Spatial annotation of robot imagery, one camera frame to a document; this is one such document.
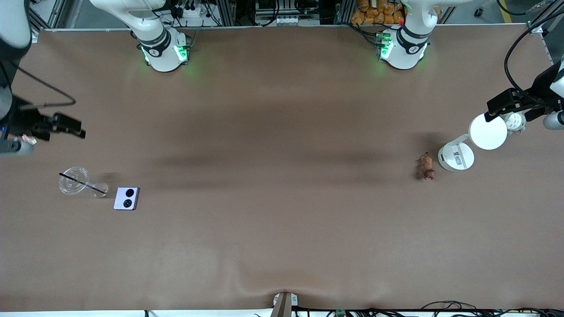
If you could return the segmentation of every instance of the lamp base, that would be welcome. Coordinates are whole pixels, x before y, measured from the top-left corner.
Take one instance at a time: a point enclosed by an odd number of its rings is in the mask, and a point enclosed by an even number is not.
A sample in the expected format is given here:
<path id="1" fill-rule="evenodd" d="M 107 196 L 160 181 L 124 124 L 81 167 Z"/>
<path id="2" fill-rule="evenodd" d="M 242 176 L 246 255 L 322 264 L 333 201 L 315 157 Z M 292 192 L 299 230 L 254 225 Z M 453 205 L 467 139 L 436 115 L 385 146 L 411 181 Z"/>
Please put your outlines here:
<path id="1" fill-rule="evenodd" d="M 453 173 L 469 169 L 474 164 L 474 152 L 465 143 L 447 143 L 439 150 L 440 165 Z"/>

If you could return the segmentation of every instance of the black cable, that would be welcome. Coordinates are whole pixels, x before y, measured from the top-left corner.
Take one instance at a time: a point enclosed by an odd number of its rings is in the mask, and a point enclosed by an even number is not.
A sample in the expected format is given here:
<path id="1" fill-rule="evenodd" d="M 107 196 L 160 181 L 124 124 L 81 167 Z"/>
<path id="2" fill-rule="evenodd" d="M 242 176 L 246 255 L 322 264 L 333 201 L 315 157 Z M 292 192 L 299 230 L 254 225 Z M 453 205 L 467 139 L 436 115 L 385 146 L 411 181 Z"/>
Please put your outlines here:
<path id="1" fill-rule="evenodd" d="M 563 12 L 560 12 L 558 14 L 553 14 L 550 15 L 542 20 L 540 20 L 539 22 L 533 24 L 530 28 L 528 28 L 525 32 L 523 32 L 518 38 L 517 40 L 515 40 L 515 42 L 513 43 L 513 45 L 511 45 L 511 48 L 509 49 L 509 51 L 507 52 L 507 55 L 505 56 L 505 60 L 503 61 L 503 68 L 505 70 L 505 75 L 507 76 L 507 79 L 509 80 L 509 82 L 511 83 L 511 85 L 513 85 L 513 87 L 515 87 L 515 89 L 517 89 L 517 91 L 519 91 L 519 93 L 523 96 L 525 96 L 527 99 L 531 100 L 532 102 L 541 105 L 543 107 L 548 107 L 548 105 L 546 103 L 544 103 L 544 101 L 542 100 L 537 100 L 535 98 L 533 98 L 531 95 L 529 95 L 526 91 L 524 91 L 521 87 L 519 87 L 519 85 L 515 82 L 515 80 L 513 79 L 513 77 L 511 76 L 511 74 L 509 73 L 509 57 L 511 56 L 511 53 L 513 53 L 513 51 L 515 50 L 515 47 L 517 47 L 517 45 L 519 44 L 519 42 L 525 37 L 527 36 L 527 34 L 529 34 L 530 31 L 532 31 L 533 29 L 538 28 L 539 26 L 541 26 L 542 24 L 544 24 L 545 22 L 554 19 L 555 17 L 564 14 Z"/>
<path id="2" fill-rule="evenodd" d="M 278 17 L 278 12 L 280 12 L 280 2 L 278 2 L 278 0 L 272 0 L 274 1 L 273 3 L 273 9 L 272 9 L 272 18 L 270 19 L 270 21 L 263 25 L 263 27 L 267 27 L 270 24 L 272 24 L 272 22 L 276 21 L 276 18 Z"/>
<path id="3" fill-rule="evenodd" d="M 6 79 L 6 87 L 8 87 L 10 91 L 12 91 L 12 83 L 10 82 L 10 76 L 8 76 L 8 72 L 6 72 L 6 69 L 4 67 L 4 62 L 0 61 L 0 66 L 2 67 L 2 73 L 4 73 L 4 79 Z"/>
<path id="4" fill-rule="evenodd" d="M 526 13 L 526 12 L 519 12 L 519 13 L 511 12 L 511 11 L 507 10 L 507 8 L 504 7 L 504 6 L 501 4 L 500 0 L 495 0 L 495 1 L 497 1 L 497 5 L 498 5 L 505 13 L 507 13 L 507 14 L 509 14 L 509 15 L 527 15 L 527 14 L 528 14 L 528 13 Z"/>
<path id="5" fill-rule="evenodd" d="M 152 12 L 153 12 L 153 14 L 154 14 L 159 20 L 163 19 L 163 20 L 165 20 L 165 21 L 168 22 L 168 23 L 172 23 L 172 21 L 170 21 L 170 20 L 168 20 L 168 19 L 165 19 L 165 17 L 164 17 L 165 14 L 158 15 L 158 14 L 156 14 L 154 11 L 152 11 Z"/>
<path id="6" fill-rule="evenodd" d="M 429 304 L 423 306 L 421 309 L 425 309 L 425 308 L 427 308 L 427 307 L 429 307 L 429 306 L 431 306 L 431 305 L 440 304 L 440 303 L 443 303 L 443 304 L 450 304 L 449 306 L 447 306 L 447 307 L 444 308 L 444 309 L 449 309 L 449 308 L 452 307 L 452 305 L 454 305 L 454 304 L 457 304 L 457 305 L 460 307 L 459 309 L 462 309 L 462 305 L 468 306 L 468 307 L 470 307 L 470 308 L 472 308 L 472 309 L 477 309 L 476 306 L 474 306 L 474 305 L 471 305 L 471 304 L 468 304 L 468 303 L 459 302 L 459 301 L 437 301 L 437 302 L 431 302 L 431 303 L 429 303 Z"/>
<path id="7" fill-rule="evenodd" d="M 315 9 L 313 9 L 313 10 L 311 10 L 311 11 L 308 11 L 308 10 L 306 9 L 306 7 L 300 8 L 299 2 L 300 2 L 300 0 L 294 0 L 294 7 L 296 8 L 296 10 L 298 10 L 299 13 L 301 13 L 301 14 L 316 14 L 316 13 L 319 12 L 319 3 L 318 3 L 318 7 L 317 7 L 317 8 L 315 8 Z"/>
<path id="8" fill-rule="evenodd" d="M 202 0 L 202 3 L 204 4 L 204 7 L 206 8 L 206 10 L 208 11 L 208 13 L 210 14 L 211 19 L 215 22 L 215 24 L 217 24 L 218 27 L 220 27 L 222 24 L 219 22 L 219 20 L 215 17 L 215 14 L 212 11 L 212 6 L 210 5 L 210 3 L 208 2 L 208 0 Z"/>
<path id="9" fill-rule="evenodd" d="M 40 84 L 49 87 L 50 89 L 56 91 L 57 93 L 67 97 L 70 101 L 66 102 L 66 103 L 44 103 L 43 106 L 41 107 L 66 107 L 66 106 L 70 106 L 70 105 L 74 105 L 76 104 L 76 99 L 73 98 L 73 96 L 65 93 L 63 90 L 58 89 L 57 87 L 50 85 L 49 83 L 39 79 L 38 77 L 36 77 L 35 75 L 29 73 L 28 71 L 26 71 L 25 69 L 19 67 L 18 65 L 14 64 L 14 62 L 10 62 L 10 64 L 12 64 L 12 66 L 14 66 L 15 68 L 17 68 L 19 71 L 21 71 L 22 73 L 26 74 L 28 77 L 34 79 L 35 81 L 39 82 Z"/>
<path id="10" fill-rule="evenodd" d="M 337 23 L 337 25 L 348 25 L 348 26 L 349 26 L 350 28 L 352 28 L 353 30 L 359 32 L 359 29 L 357 29 L 354 24 L 351 24 L 351 23 L 348 23 L 348 22 L 339 22 L 339 23 Z M 386 25 L 386 24 L 382 24 L 382 23 L 374 23 L 373 25 L 380 25 L 380 26 L 382 26 L 382 27 L 384 27 L 384 28 L 386 28 L 386 29 L 392 30 L 392 31 L 399 31 L 399 30 L 400 30 L 400 29 L 394 29 L 394 28 L 392 28 L 392 27 L 390 27 L 390 26 L 388 26 L 388 25 Z M 366 34 L 366 35 L 372 35 L 372 36 L 375 36 L 375 35 L 376 35 L 376 33 L 371 33 L 371 32 L 364 31 L 364 30 L 361 30 L 361 31 L 362 31 L 362 33 L 364 33 L 364 34 Z"/>
<path id="11" fill-rule="evenodd" d="M 251 6 L 252 2 L 254 2 L 254 0 L 248 0 L 247 1 L 247 7 L 246 7 L 247 19 L 249 19 L 249 22 L 251 23 L 251 25 L 257 26 L 258 25 L 257 22 L 251 16 L 251 12 L 253 12 L 253 8 Z"/>
<path id="12" fill-rule="evenodd" d="M 364 39 L 365 39 L 368 43 L 370 43 L 370 44 L 376 46 L 376 42 L 372 42 L 372 41 L 366 36 L 366 34 L 364 34 L 364 32 L 362 32 L 362 30 L 360 29 L 360 25 L 358 26 L 358 31 L 359 31 L 360 34 L 362 34 L 362 37 L 364 37 Z"/>
<path id="13" fill-rule="evenodd" d="M 548 7 L 544 8 L 544 10 L 532 21 L 532 23 L 535 23 L 541 16 L 543 16 L 543 14 L 545 14 L 545 12 L 547 12 L 548 10 L 550 10 L 552 8 L 553 5 L 556 5 L 556 1 L 554 1 L 553 3 L 549 4 Z M 558 7 L 554 10 L 552 10 L 551 14 L 554 14 L 555 12 L 558 12 L 558 10 L 560 9 L 560 7 L 562 7 L 562 5 L 564 5 L 564 2 L 561 2 Z"/>

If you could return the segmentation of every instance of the clear plastic cup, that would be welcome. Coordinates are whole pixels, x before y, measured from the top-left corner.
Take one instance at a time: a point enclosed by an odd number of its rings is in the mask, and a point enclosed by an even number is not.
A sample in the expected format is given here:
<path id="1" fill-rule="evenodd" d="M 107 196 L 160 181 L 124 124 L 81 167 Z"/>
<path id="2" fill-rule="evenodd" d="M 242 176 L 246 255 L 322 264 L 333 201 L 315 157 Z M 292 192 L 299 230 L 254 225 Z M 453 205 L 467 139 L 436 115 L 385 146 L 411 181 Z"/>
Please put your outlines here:
<path id="1" fill-rule="evenodd" d="M 108 185 L 103 182 L 94 182 L 90 178 L 88 170 L 81 166 L 69 168 L 63 174 L 74 179 L 63 176 L 59 178 L 59 189 L 65 195 L 84 193 L 91 197 L 100 198 L 108 193 Z"/>

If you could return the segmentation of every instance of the brown toy figure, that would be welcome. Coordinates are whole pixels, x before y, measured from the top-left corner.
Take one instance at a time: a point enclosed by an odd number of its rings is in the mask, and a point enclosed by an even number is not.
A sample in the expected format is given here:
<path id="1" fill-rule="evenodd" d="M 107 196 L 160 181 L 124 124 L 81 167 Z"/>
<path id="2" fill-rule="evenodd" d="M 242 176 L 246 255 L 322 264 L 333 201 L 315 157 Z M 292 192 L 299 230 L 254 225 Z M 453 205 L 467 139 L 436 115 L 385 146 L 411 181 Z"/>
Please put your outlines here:
<path id="1" fill-rule="evenodd" d="M 425 180 L 433 180 L 435 179 L 435 170 L 433 169 L 433 159 L 429 157 L 429 153 L 425 152 L 423 156 L 421 156 L 421 163 L 423 163 L 423 178 Z"/>

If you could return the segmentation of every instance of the green indicator light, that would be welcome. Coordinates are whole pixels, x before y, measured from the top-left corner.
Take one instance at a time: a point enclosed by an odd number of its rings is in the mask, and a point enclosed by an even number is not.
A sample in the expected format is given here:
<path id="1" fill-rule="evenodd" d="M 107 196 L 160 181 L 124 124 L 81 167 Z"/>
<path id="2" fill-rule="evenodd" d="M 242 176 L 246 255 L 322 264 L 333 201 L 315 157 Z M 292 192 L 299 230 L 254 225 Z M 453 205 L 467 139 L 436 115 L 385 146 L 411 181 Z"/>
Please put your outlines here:
<path id="1" fill-rule="evenodd" d="M 149 63 L 149 57 L 147 56 L 147 52 L 145 52 L 145 49 L 143 47 L 141 47 L 141 52 L 143 52 L 143 55 L 145 56 L 145 61 Z"/>
<path id="2" fill-rule="evenodd" d="M 177 52 L 178 59 L 180 59 L 181 61 L 186 60 L 186 49 L 184 47 L 178 47 L 175 45 L 174 50 Z"/>
<path id="3" fill-rule="evenodd" d="M 393 41 L 389 41 L 386 46 L 384 46 L 382 48 L 382 58 L 387 59 L 388 57 L 390 57 L 390 52 L 391 49 L 394 48 L 394 42 Z"/>

